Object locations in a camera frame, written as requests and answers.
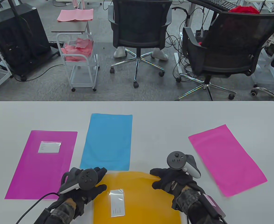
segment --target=gloved hand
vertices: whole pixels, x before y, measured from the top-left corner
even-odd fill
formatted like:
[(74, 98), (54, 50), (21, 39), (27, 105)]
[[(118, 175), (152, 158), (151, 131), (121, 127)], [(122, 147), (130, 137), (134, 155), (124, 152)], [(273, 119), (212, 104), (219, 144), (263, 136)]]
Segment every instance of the gloved hand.
[(152, 187), (154, 189), (164, 190), (174, 196), (172, 208), (175, 210), (181, 211), (176, 205), (176, 198), (181, 194), (184, 187), (189, 186), (196, 191), (204, 192), (203, 189), (197, 185), (196, 181), (193, 180), (192, 176), (182, 170), (155, 168), (150, 171), (150, 174), (161, 178), (161, 180), (153, 182)]
[[(99, 167), (94, 168), (94, 170), (98, 174), (98, 182), (97, 182), (98, 184), (107, 173), (107, 170), (105, 168), (100, 169)], [(106, 190), (107, 190), (107, 185), (105, 184), (98, 185), (97, 187), (93, 187), (92, 189), (88, 191), (84, 191), (82, 189), (78, 189), (78, 190), (74, 189), (67, 193), (60, 194), (58, 200), (52, 203), (48, 209), (52, 210), (54, 208), (57, 208), (59, 205), (65, 202), (65, 200), (67, 200), (68, 198), (72, 198), (73, 201), (76, 203), (76, 210), (73, 218), (75, 219), (78, 216), (81, 216), (84, 214), (84, 205), (91, 202), (99, 194), (101, 194), (103, 191), (106, 191)]]

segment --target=orange bag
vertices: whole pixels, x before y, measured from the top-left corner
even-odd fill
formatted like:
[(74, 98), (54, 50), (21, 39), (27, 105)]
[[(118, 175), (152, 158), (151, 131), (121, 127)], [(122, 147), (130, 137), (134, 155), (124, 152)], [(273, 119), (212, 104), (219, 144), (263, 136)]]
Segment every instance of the orange bag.
[[(152, 183), (160, 178), (141, 172), (106, 174), (100, 184), (107, 191), (94, 200), (94, 224), (180, 224), (180, 212), (171, 208), (173, 195), (154, 190)], [(111, 190), (123, 189), (125, 215), (111, 217)]]

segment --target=label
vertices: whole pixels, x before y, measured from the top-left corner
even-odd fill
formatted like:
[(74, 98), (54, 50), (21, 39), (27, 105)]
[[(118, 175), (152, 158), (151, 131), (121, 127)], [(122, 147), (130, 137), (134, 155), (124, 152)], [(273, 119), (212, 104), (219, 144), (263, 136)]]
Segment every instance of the label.
[(112, 190), (109, 193), (111, 201), (111, 217), (124, 216), (124, 194), (123, 189)]
[(59, 153), (61, 143), (41, 142), (38, 153)]
[(208, 195), (206, 195), (206, 194), (203, 194), (203, 195), (207, 198), (207, 200), (209, 201), (209, 203), (211, 203), (212, 206), (216, 207), (216, 205), (213, 203), (213, 201), (210, 199), (210, 197)]

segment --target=computer case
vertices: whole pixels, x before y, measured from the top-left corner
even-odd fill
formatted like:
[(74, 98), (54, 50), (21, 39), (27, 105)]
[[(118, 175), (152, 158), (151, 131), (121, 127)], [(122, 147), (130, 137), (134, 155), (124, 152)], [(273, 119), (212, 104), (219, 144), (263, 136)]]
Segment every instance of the computer case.
[(12, 9), (0, 11), (0, 52), (12, 68), (50, 51), (37, 9), (26, 3), (15, 6), (15, 9), (25, 36)]

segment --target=keyboard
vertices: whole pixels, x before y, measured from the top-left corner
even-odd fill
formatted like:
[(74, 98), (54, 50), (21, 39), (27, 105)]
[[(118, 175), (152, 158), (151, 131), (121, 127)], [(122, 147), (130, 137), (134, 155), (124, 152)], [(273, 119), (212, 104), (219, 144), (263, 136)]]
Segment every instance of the keyboard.
[(201, 0), (201, 1), (215, 8), (221, 9), (223, 11), (230, 11), (231, 9), (237, 7), (236, 4), (233, 4), (225, 0)]

